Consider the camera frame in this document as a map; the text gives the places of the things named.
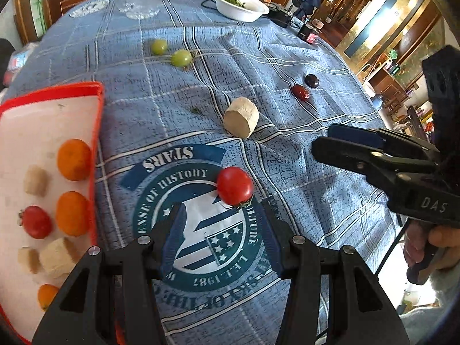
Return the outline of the glass ashtray dish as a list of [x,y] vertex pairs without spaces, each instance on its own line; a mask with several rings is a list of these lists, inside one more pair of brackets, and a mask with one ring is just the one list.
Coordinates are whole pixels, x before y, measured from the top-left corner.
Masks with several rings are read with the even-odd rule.
[[93,0],[79,5],[75,10],[69,13],[72,18],[81,18],[93,13],[97,13],[105,9],[110,3],[110,0]]

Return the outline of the red tomato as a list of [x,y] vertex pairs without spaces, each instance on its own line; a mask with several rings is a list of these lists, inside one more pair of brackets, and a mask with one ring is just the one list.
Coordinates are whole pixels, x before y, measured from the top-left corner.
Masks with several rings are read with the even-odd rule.
[[53,230],[50,216],[39,206],[28,206],[19,212],[19,225],[34,239],[45,239]]
[[217,177],[217,191],[220,199],[230,206],[239,206],[253,197],[253,182],[239,167],[226,167]]

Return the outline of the green grape near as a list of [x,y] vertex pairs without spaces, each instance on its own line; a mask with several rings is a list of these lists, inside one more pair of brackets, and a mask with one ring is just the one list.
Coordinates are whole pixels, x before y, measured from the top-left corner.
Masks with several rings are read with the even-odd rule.
[[178,68],[185,68],[193,61],[193,55],[186,49],[175,51],[171,57],[171,64]]

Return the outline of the white bowl with greens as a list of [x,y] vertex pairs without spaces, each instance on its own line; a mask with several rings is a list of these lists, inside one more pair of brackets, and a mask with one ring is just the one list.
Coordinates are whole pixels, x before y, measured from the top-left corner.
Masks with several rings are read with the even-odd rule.
[[270,11],[260,0],[215,0],[215,2],[220,14],[243,23],[253,23]]

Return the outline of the black sofa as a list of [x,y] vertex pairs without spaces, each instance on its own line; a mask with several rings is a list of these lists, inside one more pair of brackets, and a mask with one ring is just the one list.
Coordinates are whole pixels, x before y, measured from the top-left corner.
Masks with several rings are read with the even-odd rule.
[[5,88],[3,83],[4,75],[8,69],[8,64],[14,51],[15,48],[7,39],[0,39],[0,90]]

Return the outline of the blue plaid tablecloth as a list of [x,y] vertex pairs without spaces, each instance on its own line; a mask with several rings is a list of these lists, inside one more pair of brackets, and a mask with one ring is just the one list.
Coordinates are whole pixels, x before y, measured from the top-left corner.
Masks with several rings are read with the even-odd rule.
[[266,18],[230,20],[207,0],[160,0],[130,19],[91,0],[51,26],[6,93],[96,81],[101,239],[127,245],[188,210],[172,271],[154,284],[168,344],[272,344],[289,283],[271,269],[256,205],[271,198],[296,234],[351,245],[375,269],[396,232],[385,195],[319,164],[329,126],[380,128],[340,55]]

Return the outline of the blue jacket on post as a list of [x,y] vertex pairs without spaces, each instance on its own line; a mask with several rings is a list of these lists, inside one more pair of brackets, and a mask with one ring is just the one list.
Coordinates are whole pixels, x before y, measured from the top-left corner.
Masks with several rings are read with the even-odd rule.
[[321,0],[292,0],[292,3],[297,8],[294,16],[299,20],[312,15],[315,8],[321,6]]

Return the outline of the wooden stair railing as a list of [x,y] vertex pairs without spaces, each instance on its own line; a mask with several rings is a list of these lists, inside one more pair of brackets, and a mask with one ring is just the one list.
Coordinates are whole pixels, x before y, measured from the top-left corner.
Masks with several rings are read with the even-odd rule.
[[313,14],[323,23],[321,36],[337,46],[358,20],[361,11],[371,0],[321,0]]

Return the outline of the green grape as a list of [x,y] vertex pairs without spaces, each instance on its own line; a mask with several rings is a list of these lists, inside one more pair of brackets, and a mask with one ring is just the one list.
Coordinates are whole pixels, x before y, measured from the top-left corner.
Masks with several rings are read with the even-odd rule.
[[154,55],[164,55],[168,51],[168,42],[166,39],[154,39],[150,44],[150,49]]
[[186,49],[175,51],[171,57],[171,64],[178,68],[185,68],[193,61],[193,55]]

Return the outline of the green grape far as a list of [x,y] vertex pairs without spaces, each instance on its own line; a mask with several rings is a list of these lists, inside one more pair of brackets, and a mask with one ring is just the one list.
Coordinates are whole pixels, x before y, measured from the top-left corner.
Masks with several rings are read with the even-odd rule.
[[168,42],[166,39],[154,39],[150,44],[150,49],[154,55],[164,55],[168,51]]

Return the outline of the orange tangerine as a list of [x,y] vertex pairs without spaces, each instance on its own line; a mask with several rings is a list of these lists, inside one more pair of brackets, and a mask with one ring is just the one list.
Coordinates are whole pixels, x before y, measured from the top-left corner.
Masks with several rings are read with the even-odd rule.
[[58,228],[71,237],[80,237],[89,230],[89,201],[77,191],[63,193],[57,202],[55,221]]
[[81,139],[69,139],[58,149],[57,167],[69,181],[83,181],[91,172],[91,149]]
[[41,309],[46,312],[57,295],[59,288],[52,284],[43,284],[37,291],[37,301]]

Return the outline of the red rimmed white tray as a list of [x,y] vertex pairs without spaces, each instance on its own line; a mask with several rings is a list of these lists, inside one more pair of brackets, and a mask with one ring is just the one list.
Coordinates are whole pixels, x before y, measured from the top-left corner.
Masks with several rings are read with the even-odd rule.
[[64,277],[32,274],[19,263],[21,248],[36,252],[65,237],[57,226],[44,239],[20,226],[20,213],[38,206],[55,217],[59,197],[81,193],[94,202],[94,176],[69,181],[58,170],[58,150],[70,139],[96,150],[103,109],[99,82],[74,83],[37,90],[1,104],[1,326],[8,341],[29,344],[44,312],[37,301],[40,285],[59,286]]

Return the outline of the dark sauce bottle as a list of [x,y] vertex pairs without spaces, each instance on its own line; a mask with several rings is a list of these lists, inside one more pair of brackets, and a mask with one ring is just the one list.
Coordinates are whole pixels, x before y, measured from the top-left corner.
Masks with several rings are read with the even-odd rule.
[[323,28],[323,22],[314,19],[308,22],[305,22],[299,30],[297,37],[308,44],[314,44],[321,33]]

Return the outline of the clear plastic bag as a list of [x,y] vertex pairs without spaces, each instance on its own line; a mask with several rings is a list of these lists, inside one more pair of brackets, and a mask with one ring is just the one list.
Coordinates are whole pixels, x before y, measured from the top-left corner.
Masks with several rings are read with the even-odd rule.
[[34,50],[38,47],[38,42],[31,42],[26,44],[21,49],[14,51],[11,55],[8,69],[5,72],[3,83],[5,87],[9,87],[12,83],[12,80],[15,78],[16,75],[19,74],[27,59],[32,55]]

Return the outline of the red jujube date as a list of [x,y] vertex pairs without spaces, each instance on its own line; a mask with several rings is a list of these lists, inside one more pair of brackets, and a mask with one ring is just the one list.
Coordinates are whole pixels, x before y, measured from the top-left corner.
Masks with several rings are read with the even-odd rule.
[[293,85],[291,92],[300,101],[307,102],[310,98],[310,92],[300,84]]

